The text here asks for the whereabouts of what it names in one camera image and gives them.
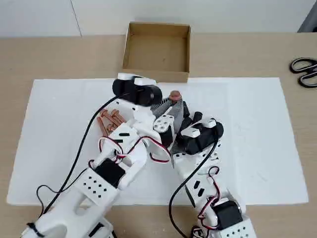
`cardboard box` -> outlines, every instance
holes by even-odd
[[[189,25],[130,22],[122,71],[159,82],[187,82]]]

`white foam board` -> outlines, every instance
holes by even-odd
[[[308,202],[307,188],[279,78],[190,78],[228,83],[239,194],[248,204]]]
[[[179,89],[191,112],[202,111],[224,123],[219,156],[224,162],[224,176],[230,189],[237,190],[247,204],[307,202],[304,176],[278,78],[195,79],[195,82],[158,85],[165,95]],[[36,205],[39,204],[35,196],[37,186],[47,184],[58,189],[70,169],[91,115],[113,96],[111,86],[111,79],[34,81],[8,203]],[[268,133],[272,129],[278,129],[279,134],[272,137]],[[100,135],[98,126],[93,124],[74,175],[97,156]],[[270,149],[267,143],[273,144]],[[170,165],[149,161],[116,204],[166,205],[179,183]],[[47,203],[53,194],[43,189],[40,196]],[[175,204],[189,204],[189,200],[182,193]]]

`wooden table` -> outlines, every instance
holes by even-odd
[[[122,63],[124,40],[124,36],[0,39],[2,238],[19,237],[25,224],[40,211],[39,207],[13,207],[5,202],[32,80],[115,77]],[[310,202],[249,206],[248,213],[260,238],[316,237],[317,92],[300,87],[298,76],[288,71],[288,64],[295,57],[317,58],[317,34],[199,34],[193,35],[191,43],[192,77],[280,77]],[[118,206],[107,217],[119,238],[180,237],[165,206]],[[194,211],[177,207],[175,219],[182,229],[189,231],[195,222]]]

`white robotic arm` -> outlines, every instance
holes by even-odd
[[[124,77],[129,80],[116,81],[113,91],[125,96],[114,103],[132,115],[130,120],[101,138],[100,155],[89,162],[74,184],[64,189],[67,194],[51,211],[28,224],[22,237],[115,238],[104,216],[120,191],[135,179],[149,157],[161,163],[172,157],[198,212],[198,226],[193,227],[191,237],[255,238],[245,205],[219,178],[217,149],[222,125],[214,119],[195,119],[196,114],[193,123],[188,123],[183,120],[188,112],[179,93],[173,92],[169,99],[162,100],[157,88],[144,88],[146,83],[139,77],[133,76],[132,81],[131,75]],[[136,93],[127,96],[126,91]],[[154,95],[160,97],[159,104]],[[84,200],[90,203],[87,208],[81,207]]]

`copper screw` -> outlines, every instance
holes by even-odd
[[[113,132],[112,124],[107,125],[107,132],[109,133]]]
[[[119,110],[114,109],[114,110],[112,110],[112,112],[111,112],[111,116],[112,116],[113,118],[118,119],[121,123],[126,122],[126,120],[119,114],[119,112],[120,112]]]
[[[108,133],[107,133],[107,130],[106,130],[105,125],[103,123],[103,120],[100,117],[97,117],[97,122],[98,122],[98,125],[100,127],[100,130],[103,133],[103,136],[108,136]]]
[[[116,126],[120,126],[120,123],[108,113],[108,110],[105,110],[103,112],[103,116],[107,118],[110,122],[115,124]]]
[[[102,109],[99,114],[100,114],[101,117],[104,117],[104,113],[106,113],[106,110]]]
[[[115,124],[112,124],[111,129],[116,130],[118,127]]]

